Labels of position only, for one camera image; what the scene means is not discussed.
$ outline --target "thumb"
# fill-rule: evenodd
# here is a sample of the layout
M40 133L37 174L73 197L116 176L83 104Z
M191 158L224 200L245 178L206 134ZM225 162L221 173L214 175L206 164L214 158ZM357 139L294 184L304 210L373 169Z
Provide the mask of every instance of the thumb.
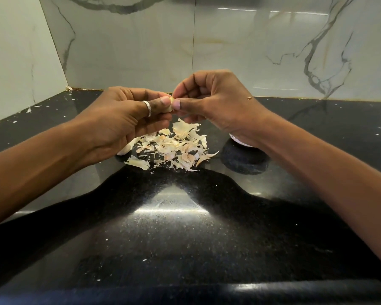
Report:
M152 115L157 115L158 113L164 112L171 105L171 99L169 96L160 97L155 100L149 100L147 102L149 103L151 107ZM147 117L149 113L147 104L144 102L138 102L138 106L141 107L138 110L138 115L137 115L138 119Z
M203 100L196 98L175 98L172 102L172 108L191 114L204 115Z

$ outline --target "hand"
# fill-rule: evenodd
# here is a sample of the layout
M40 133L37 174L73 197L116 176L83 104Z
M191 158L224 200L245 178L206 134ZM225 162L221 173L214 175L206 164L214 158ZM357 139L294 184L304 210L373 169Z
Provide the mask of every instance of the hand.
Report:
M172 107L187 123L210 120L218 128L248 143L248 130L270 114L227 70L198 71L179 83Z
M149 102L148 108L142 101ZM112 157L135 137L169 126L172 115L160 113L171 104L169 95L148 89L111 87L105 90L71 123L77 125L90 146L86 165Z

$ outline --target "right hand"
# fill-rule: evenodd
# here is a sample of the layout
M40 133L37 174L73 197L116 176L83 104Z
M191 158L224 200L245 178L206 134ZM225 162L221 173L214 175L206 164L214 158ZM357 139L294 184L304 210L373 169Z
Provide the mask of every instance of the right hand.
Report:
M190 114L185 122L208 119L242 142L249 140L249 129L271 113L228 70L198 71L179 83L172 96L178 115Z

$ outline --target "ring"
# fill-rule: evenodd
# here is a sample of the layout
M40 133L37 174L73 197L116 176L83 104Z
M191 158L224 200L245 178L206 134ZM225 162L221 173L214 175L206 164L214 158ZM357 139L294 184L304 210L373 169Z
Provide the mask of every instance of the ring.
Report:
M142 100L142 102L147 105L147 108L148 108L148 117L151 117L151 105L146 100Z

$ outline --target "forearm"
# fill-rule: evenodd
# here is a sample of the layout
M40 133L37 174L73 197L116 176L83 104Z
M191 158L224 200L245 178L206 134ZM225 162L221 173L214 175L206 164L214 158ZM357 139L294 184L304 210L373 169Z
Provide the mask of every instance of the forearm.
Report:
M255 128L254 146L314 189L381 259L381 173L279 116Z
M0 153L0 222L84 167L79 131L68 122Z

